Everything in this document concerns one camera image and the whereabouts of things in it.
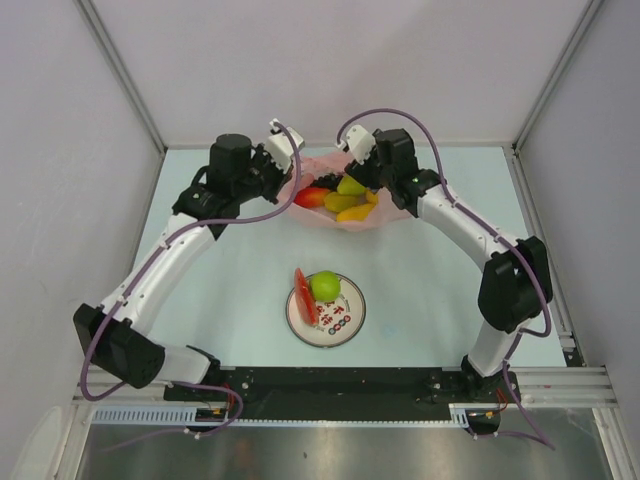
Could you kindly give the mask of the green fake pear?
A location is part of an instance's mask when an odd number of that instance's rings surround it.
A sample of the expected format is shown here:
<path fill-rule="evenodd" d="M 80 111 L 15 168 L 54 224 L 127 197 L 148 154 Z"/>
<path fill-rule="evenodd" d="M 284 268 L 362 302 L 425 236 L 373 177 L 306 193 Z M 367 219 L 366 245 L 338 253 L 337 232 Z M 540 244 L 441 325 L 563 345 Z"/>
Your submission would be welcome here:
<path fill-rule="evenodd" d="M 336 187 L 336 192 L 340 195 L 360 196 L 365 194 L 366 187 L 351 176 L 344 175 Z"/>

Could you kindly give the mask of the pink plastic bag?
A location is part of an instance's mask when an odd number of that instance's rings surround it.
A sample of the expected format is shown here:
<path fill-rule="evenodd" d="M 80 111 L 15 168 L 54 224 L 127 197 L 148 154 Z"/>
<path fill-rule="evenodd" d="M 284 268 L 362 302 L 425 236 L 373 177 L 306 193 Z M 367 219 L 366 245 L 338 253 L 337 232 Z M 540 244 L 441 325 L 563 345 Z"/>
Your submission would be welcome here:
<path fill-rule="evenodd" d="M 388 191 L 360 185 L 344 172 L 346 153 L 327 153 L 302 159 L 299 190 L 288 213 L 306 227 L 359 232 L 407 219 Z"/>

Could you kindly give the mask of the green fake guava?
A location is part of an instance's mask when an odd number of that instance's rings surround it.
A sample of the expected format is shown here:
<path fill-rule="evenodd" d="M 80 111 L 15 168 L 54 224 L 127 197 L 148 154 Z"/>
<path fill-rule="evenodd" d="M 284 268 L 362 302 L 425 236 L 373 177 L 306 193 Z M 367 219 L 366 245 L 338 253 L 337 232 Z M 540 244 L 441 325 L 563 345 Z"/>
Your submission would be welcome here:
<path fill-rule="evenodd" d="M 341 293 L 340 277 L 331 271 L 321 271 L 313 274 L 309 280 L 309 285 L 312 296 L 317 302 L 333 302 Z"/>

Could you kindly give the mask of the red watermelon slice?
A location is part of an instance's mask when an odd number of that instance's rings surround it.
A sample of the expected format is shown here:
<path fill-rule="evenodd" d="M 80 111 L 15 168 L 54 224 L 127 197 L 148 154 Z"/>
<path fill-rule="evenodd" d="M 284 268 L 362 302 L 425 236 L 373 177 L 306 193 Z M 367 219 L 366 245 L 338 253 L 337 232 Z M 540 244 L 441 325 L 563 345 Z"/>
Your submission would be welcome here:
<path fill-rule="evenodd" d="M 319 323 L 316 301 L 312 296 L 310 286 L 300 268 L 294 272 L 294 296 L 298 312 L 303 322 L 315 327 Z"/>

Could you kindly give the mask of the round printed plate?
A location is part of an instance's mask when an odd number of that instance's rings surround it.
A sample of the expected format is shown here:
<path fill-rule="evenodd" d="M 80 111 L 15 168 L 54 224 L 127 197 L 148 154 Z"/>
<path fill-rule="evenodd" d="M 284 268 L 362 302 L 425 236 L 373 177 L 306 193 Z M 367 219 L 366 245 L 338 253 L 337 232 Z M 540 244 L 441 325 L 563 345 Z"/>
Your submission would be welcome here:
<path fill-rule="evenodd" d="M 298 312 L 291 290 L 286 302 L 286 322 L 292 333 L 302 342 L 316 348 L 333 348 L 352 340 L 361 330 L 366 318 L 365 297 L 357 285 L 347 277 L 340 277 L 341 293 L 329 303 L 317 302 L 319 323 L 306 325 Z"/>

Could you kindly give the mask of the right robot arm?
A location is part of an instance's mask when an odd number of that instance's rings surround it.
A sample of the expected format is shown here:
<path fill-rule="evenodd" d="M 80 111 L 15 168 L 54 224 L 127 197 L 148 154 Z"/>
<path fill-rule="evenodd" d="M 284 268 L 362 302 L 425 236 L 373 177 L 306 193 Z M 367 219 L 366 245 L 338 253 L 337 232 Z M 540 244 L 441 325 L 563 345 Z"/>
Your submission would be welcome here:
<path fill-rule="evenodd" d="M 345 169 L 349 176 L 371 190 L 387 190 L 398 209 L 437 228 L 481 271 L 477 303 L 483 324 L 462 360 L 461 388 L 473 401 L 486 400 L 529 322 L 550 315 L 553 288 L 545 244 L 536 236 L 506 234 L 471 211 L 442 175 L 419 166 L 404 129 L 369 132 L 356 125 L 340 147 L 353 157 Z"/>

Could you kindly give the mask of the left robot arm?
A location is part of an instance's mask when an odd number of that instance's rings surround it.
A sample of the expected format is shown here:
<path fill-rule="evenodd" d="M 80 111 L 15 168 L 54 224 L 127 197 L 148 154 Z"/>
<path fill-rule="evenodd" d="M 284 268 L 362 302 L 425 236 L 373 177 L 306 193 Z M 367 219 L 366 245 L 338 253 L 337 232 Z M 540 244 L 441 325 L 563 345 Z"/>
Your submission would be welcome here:
<path fill-rule="evenodd" d="M 293 128 L 272 121 L 270 135 L 253 143 L 242 134 L 223 134 L 172 207 L 151 251 L 98 306 L 81 305 L 73 316 L 85 358 L 80 374 L 83 396 L 88 370 L 95 365 L 141 389 L 154 381 L 186 385 L 197 398 L 214 397 L 221 387 L 215 358 L 193 346 L 163 345 L 149 333 L 157 315 L 192 264 L 229 225 L 245 223 L 241 206 L 256 198 L 277 203 L 288 181 L 301 180 L 304 140 Z"/>

